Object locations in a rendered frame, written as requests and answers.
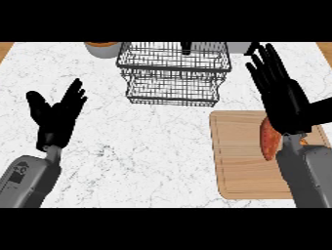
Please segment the grey container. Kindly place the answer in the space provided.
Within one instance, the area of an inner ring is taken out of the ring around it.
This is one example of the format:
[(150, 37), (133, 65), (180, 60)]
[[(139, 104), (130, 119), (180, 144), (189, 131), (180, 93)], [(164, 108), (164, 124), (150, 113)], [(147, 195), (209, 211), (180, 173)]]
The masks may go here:
[(227, 45), (229, 45), (229, 52), (231, 54), (245, 54), (249, 49), (251, 43), (249, 42), (229, 42)]

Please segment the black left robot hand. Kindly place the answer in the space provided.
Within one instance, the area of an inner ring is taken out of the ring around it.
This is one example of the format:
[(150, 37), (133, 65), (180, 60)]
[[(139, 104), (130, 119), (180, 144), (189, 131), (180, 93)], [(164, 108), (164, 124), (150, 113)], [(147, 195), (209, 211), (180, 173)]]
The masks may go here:
[(31, 118), (35, 122), (35, 149), (46, 151), (50, 146), (63, 148), (71, 140), (75, 120), (83, 110), (87, 97), (83, 82), (75, 79), (69, 85), (62, 100), (50, 105), (37, 91), (27, 92)]

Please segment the grey pot with orange contents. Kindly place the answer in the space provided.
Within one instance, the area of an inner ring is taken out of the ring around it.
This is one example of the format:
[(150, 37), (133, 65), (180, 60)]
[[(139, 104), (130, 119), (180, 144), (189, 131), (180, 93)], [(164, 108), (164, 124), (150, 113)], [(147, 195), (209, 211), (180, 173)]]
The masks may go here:
[(119, 52), (119, 42), (86, 42), (90, 54), (100, 59), (115, 58)]

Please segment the wooden cutting board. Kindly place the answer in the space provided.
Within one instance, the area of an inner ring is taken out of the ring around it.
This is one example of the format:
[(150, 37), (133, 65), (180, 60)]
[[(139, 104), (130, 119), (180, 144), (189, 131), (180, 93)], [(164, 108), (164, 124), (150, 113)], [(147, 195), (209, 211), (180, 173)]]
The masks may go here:
[(262, 110), (215, 110), (209, 114), (215, 173), (224, 199), (290, 199), (276, 160), (259, 148)]

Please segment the orange sweet potato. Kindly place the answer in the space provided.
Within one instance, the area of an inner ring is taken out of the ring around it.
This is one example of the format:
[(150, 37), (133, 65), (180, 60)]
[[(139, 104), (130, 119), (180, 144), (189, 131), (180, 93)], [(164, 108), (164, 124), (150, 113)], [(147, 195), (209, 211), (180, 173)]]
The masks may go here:
[(274, 130), (268, 118), (264, 118), (259, 125), (259, 148), (267, 161), (276, 156), (280, 140), (282, 134)]

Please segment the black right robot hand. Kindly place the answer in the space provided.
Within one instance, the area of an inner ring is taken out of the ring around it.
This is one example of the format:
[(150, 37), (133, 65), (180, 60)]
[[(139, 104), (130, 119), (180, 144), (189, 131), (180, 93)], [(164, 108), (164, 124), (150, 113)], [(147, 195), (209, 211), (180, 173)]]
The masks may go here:
[(282, 135), (310, 133), (313, 125), (332, 122), (332, 97), (311, 103), (299, 83), (287, 74), (274, 46), (259, 46), (258, 53), (245, 66), (261, 94), (270, 124)]

